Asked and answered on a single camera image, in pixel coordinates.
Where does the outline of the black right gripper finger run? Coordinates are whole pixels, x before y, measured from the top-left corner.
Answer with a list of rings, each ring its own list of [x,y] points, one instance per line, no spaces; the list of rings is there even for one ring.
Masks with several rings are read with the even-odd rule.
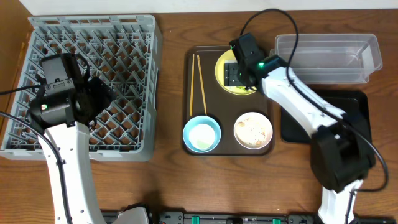
[[[237,86],[237,63],[224,64],[224,86]]]
[[[242,86],[249,86],[247,68],[241,63],[238,64],[238,80]]]

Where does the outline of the green snack wrapper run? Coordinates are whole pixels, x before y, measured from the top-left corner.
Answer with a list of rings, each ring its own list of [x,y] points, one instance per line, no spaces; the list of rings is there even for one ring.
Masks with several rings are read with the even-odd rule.
[[[250,95],[256,92],[256,87],[231,86],[229,88],[236,95]]]

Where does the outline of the yellow plastic plate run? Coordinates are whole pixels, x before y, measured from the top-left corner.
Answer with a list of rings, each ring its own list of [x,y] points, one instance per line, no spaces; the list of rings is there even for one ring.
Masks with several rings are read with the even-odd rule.
[[[233,54],[233,51],[231,49],[227,50],[224,52],[217,60],[216,65],[215,65],[215,77],[218,82],[218,84],[227,91],[228,93],[234,94],[231,92],[229,89],[230,86],[224,86],[224,64],[228,61],[232,61],[233,63],[236,62],[236,58]]]

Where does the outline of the wooden chopstick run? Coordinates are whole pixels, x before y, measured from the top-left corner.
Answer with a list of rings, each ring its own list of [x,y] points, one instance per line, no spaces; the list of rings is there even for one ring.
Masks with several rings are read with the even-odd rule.
[[[191,69],[191,84],[190,84],[190,111],[189,115],[193,114],[193,92],[195,83],[195,54],[192,54],[192,69]]]
[[[199,71],[199,76],[200,76],[200,85],[201,85],[201,95],[202,95],[202,100],[203,100],[203,107],[204,107],[205,115],[207,116],[207,105],[206,105],[205,88],[204,88],[203,73],[202,73],[202,69],[201,69],[201,61],[200,61],[200,56],[199,55],[197,55],[197,62],[198,62],[198,71]]]

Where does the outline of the white bowl with rice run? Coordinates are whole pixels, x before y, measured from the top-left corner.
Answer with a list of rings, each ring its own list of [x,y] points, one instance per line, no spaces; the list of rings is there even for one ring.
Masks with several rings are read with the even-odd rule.
[[[265,115],[247,112],[236,120],[233,133],[242,147],[249,150],[259,150],[271,143],[273,127]]]

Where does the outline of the pile of leftover rice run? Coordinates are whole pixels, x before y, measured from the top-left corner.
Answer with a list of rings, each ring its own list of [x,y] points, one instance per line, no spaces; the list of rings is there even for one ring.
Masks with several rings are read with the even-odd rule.
[[[252,118],[239,121],[235,132],[238,140],[251,148],[261,146],[267,139],[266,128]]]

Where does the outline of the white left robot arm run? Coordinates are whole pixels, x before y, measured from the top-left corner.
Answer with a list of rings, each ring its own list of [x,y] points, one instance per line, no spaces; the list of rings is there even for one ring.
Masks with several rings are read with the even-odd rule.
[[[56,223],[150,223],[150,212],[133,206],[105,217],[97,200],[89,157],[89,124],[115,100],[79,54],[41,59],[45,82],[30,102],[28,119],[45,154]]]

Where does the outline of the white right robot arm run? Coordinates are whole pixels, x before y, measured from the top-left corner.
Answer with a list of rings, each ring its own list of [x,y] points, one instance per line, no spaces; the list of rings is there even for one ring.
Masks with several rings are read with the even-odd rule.
[[[250,33],[229,42],[237,78],[278,103],[310,137],[310,166],[322,185],[318,217],[322,223],[351,223],[357,193],[376,163],[360,115],[350,117],[304,84],[278,55],[265,56]]]

